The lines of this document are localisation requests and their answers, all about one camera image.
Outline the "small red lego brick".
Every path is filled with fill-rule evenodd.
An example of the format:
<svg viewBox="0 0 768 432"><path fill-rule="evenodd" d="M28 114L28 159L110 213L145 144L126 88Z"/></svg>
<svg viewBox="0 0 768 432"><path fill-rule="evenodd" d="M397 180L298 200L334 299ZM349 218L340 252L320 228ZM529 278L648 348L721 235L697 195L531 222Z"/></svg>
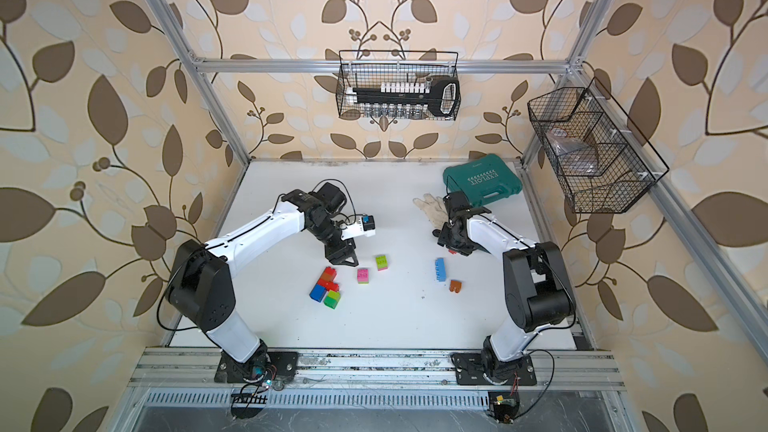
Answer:
<svg viewBox="0 0 768 432"><path fill-rule="evenodd" d="M317 284L321 287L323 287L327 291L336 291L338 292L340 287L337 283L332 281L325 281L325 280L318 280Z"/></svg>

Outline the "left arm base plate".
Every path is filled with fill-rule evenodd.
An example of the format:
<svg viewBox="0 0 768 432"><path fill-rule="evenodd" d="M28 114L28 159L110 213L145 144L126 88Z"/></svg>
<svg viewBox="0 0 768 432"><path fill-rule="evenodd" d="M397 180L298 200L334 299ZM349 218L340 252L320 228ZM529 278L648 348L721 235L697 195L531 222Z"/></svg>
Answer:
<svg viewBox="0 0 768 432"><path fill-rule="evenodd" d="M246 383L277 381L290 383L297 372L299 354L295 351L259 352L255 358L241 363L234 360L226 352L216 367L214 381L216 383Z"/></svg>

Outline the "dark green lego brick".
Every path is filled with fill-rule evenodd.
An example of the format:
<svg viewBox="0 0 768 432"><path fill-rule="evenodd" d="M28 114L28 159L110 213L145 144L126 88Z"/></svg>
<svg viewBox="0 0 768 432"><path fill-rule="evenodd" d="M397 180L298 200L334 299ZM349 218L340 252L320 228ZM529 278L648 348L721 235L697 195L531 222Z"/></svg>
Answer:
<svg viewBox="0 0 768 432"><path fill-rule="evenodd" d="M327 307L329 307L331 309L335 309L337 307L337 305L338 305L338 301L336 299L333 299L332 297L326 297L324 299L323 303L324 303L325 306L327 306Z"/></svg>

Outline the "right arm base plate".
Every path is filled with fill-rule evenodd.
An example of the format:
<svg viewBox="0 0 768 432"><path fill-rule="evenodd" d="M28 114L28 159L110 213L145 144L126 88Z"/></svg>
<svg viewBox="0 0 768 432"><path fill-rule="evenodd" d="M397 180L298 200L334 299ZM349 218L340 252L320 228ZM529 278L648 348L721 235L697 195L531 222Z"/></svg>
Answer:
<svg viewBox="0 0 768 432"><path fill-rule="evenodd" d="M484 351L452 353L456 382L460 386L534 386L538 383L532 359L523 355L515 360L500 362Z"/></svg>

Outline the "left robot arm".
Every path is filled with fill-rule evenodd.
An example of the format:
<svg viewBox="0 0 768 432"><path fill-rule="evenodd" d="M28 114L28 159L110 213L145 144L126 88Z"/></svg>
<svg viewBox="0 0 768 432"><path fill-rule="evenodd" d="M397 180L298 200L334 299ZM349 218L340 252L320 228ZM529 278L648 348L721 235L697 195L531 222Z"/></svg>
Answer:
<svg viewBox="0 0 768 432"><path fill-rule="evenodd" d="M353 204L342 182L324 179L311 191L280 194L266 213L229 233L204 243L185 242L177 249L164 300L225 358L247 373L253 368L265 371L268 347L239 314L234 279L257 257L302 232L322 244L328 265L358 266L355 239L373 235L375 221L366 216L353 231L342 219L342 209Z"/></svg>

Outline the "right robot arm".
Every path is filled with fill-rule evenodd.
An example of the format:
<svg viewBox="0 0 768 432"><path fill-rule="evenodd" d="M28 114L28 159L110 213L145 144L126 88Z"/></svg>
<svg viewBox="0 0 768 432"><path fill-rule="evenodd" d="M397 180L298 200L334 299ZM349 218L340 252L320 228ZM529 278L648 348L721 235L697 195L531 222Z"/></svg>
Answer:
<svg viewBox="0 0 768 432"><path fill-rule="evenodd" d="M462 192L443 199L447 219L435 233L437 243L469 256L485 252L502 266L507 317L483 342L483 373L492 383L504 383L528 357L529 346L542 333L567 330L577 319L577 307L560 248L536 243L512 232L485 207L473 207Z"/></svg>

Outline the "dark blue lego brick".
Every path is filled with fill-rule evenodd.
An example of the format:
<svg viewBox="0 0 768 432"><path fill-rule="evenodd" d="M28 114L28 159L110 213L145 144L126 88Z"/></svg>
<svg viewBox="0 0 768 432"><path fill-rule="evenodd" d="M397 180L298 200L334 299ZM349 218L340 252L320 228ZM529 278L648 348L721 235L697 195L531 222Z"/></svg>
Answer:
<svg viewBox="0 0 768 432"><path fill-rule="evenodd" d="M327 289L320 284L316 284L312 288L309 294L309 297L315 302L322 303L326 294L327 294Z"/></svg>

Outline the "light blue long lego brick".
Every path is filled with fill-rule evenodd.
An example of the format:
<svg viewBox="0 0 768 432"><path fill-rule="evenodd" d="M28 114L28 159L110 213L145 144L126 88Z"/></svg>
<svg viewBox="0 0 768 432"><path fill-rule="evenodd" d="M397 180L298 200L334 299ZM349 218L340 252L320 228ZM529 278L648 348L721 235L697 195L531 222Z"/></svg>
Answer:
<svg viewBox="0 0 768 432"><path fill-rule="evenodd" d="M445 267L445 261L442 257L435 260L435 277L440 283L444 283L447 280L447 271Z"/></svg>

